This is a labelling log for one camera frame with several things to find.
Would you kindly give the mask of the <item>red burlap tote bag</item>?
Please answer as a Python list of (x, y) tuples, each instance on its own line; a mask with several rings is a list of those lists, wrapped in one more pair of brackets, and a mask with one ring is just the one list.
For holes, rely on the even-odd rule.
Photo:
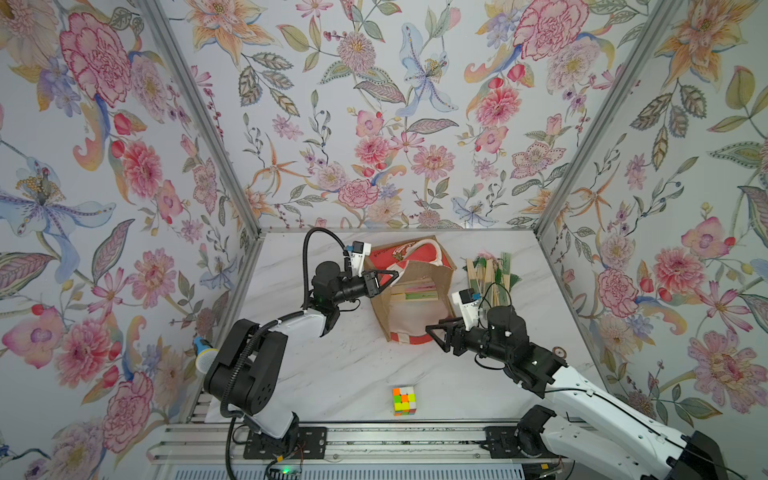
[(372, 248), (364, 266), (384, 270), (383, 293), (371, 300), (385, 339), (422, 345), (426, 327), (454, 316), (450, 290), (456, 265), (433, 235)]

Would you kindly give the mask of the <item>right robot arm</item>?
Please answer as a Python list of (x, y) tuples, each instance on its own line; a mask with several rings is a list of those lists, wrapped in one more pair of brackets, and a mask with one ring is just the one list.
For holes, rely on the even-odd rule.
[(564, 358), (532, 342), (511, 306), (493, 307), (485, 321), (474, 309), (426, 328), (446, 353), (501, 363), (533, 406), (510, 430), (487, 437), (493, 454), (564, 457), (609, 479), (728, 479), (719, 445), (651, 419), (588, 380)]

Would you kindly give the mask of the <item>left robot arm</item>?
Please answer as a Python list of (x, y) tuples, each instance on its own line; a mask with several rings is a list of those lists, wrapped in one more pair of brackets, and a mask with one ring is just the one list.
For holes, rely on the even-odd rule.
[(237, 321), (219, 349), (194, 340), (195, 367), (204, 375), (204, 391), (219, 400), (220, 414), (240, 420), (274, 440), (291, 440), (298, 415), (272, 399), (286, 351), (319, 339), (335, 327), (340, 305), (374, 298), (399, 278), (395, 270), (342, 270), (332, 261), (316, 267), (306, 280), (306, 299), (298, 311), (265, 324)]

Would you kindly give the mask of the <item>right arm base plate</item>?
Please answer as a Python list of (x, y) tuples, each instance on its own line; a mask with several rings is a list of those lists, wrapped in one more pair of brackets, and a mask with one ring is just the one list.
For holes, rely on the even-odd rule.
[(538, 458), (543, 451), (538, 433), (516, 426), (489, 426), (484, 429), (482, 448), (492, 459)]

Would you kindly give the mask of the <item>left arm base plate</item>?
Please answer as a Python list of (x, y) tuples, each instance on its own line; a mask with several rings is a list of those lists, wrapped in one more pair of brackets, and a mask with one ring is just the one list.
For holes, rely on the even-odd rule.
[(327, 447), (326, 427), (291, 428), (284, 437), (273, 438), (265, 433), (250, 432), (243, 457), (246, 460), (274, 460), (279, 457), (299, 460), (322, 460)]

